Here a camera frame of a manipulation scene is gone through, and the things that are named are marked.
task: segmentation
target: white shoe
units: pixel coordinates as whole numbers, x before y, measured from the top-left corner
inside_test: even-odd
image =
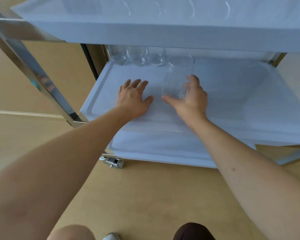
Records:
[[[103,240],[121,240],[118,234],[115,232],[109,233],[107,236],[104,237]]]

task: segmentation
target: clear glass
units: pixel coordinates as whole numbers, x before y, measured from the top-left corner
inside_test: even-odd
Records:
[[[195,60],[192,56],[169,56],[168,73],[164,78],[162,95],[183,98],[187,89],[183,86],[188,82],[187,76],[193,73]]]
[[[166,48],[148,47],[147,59],[154,66],[161,66],[166,60]]]
[[[142,66],[147,60],[147,47],[145,46],[127,46],[127,54],[129,61],[137,66]]]
[[[123,65],[128,59],[126,45],[107,45],[107,51],[114,63]]]

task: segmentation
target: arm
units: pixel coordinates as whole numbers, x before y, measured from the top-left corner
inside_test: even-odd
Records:
[[[128,80],[121,86],[117,106],[109,112],[48,141],[0,172],[0,239],[47,239],[114,135],[147,112],[154,97],[142,101],[148,82],[140,81]]]
[[[207,93],[188,76],[184,100],[164,96],[204,143],[236,199],[270,240],[300,240],[300,181],[206,117]]]

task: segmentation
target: left hand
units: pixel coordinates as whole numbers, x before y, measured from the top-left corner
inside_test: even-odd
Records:
[[[155,99],[154,96],[149,96],[142,101],[142,94],[148,83],[141,82],[141,79],[131,82],[129,79],[118,91],[117,107],[123,108],[130,120],[144,115]]]

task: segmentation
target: brown shorts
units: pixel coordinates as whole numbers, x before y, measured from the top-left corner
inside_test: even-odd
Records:
[[[198,223],[186,223],[176,231],[173,240],[216,240],[209,230]]]

